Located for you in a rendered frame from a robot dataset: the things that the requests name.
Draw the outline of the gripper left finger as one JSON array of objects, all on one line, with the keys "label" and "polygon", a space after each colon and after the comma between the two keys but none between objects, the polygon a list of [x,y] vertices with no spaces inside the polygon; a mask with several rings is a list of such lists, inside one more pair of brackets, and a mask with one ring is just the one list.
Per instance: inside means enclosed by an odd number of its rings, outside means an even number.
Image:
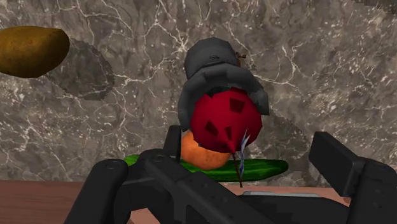
[{"label": "gripper left finger", "polygon": [[64,224],[127,224],[147,208],[160,224],[273,224],[203,172],[180,164],[181,127],[169,127],[164,146],[146,150],[134,165],[96,163]]}]

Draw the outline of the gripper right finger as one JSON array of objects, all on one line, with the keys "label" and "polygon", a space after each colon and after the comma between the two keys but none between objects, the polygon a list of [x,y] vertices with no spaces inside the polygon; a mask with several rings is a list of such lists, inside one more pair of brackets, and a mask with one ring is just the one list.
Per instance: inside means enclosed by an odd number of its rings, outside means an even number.
[{"label": "gripper right finger", "polygon": [[309,160],[332,188],[351,198],[346,224],[397,224],[397,172],[315,132]]}]

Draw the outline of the orange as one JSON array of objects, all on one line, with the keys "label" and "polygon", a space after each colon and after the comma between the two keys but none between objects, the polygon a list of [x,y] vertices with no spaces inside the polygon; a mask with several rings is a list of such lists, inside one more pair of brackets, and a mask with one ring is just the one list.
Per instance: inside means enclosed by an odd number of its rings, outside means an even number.
[{"label": "orange", "polygon": [[230,153],[219,153],[200,147],[190,131],[181,139],[181,158],[203,170],[220,168],[226,164],[230,157]]}]

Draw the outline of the green cucumber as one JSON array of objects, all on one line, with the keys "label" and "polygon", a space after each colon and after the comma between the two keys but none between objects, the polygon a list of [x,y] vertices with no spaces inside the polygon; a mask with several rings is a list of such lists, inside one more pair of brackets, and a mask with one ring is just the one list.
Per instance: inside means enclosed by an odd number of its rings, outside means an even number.
[{"label": "green cucumber", "polygon": [[[182,160],[180,164],[192,173],[203,172],[209,178],[215,180],[216,182],[239,181],[235,171],[235,163],[233,160],[228,160],[223,166],[208,171],[191,165],[184,160]],[[261,181],[276,176],[278,174],[282,174],[287,170],[288,163],[283,160],[245,159],[244,172],[241,177],[241,181]]]}]

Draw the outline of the red figure with grey hat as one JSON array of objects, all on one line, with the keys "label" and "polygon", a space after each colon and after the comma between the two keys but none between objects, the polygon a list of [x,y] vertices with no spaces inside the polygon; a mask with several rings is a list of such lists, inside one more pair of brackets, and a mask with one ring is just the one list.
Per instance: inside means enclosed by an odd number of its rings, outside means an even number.
[{"label": "red figure with grey hat", "polygon": [[230,153],[241,181],[244,149],[270,113],[268,94],[254,75],[240,64],[244,56],[219,38],[196,42],[187,52],[187,81],[178,102],[181,128],[193,134],[200,147]]}]

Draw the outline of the brown potato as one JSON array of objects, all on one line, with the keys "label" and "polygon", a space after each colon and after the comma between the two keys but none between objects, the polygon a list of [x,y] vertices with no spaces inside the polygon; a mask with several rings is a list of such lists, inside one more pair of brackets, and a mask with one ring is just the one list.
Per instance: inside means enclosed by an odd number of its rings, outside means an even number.
[{"label": "brown potato", "polygon": [[62,63],[70,47],[62,29],[17,26],[0,31],[0,73],[38,78]]}]

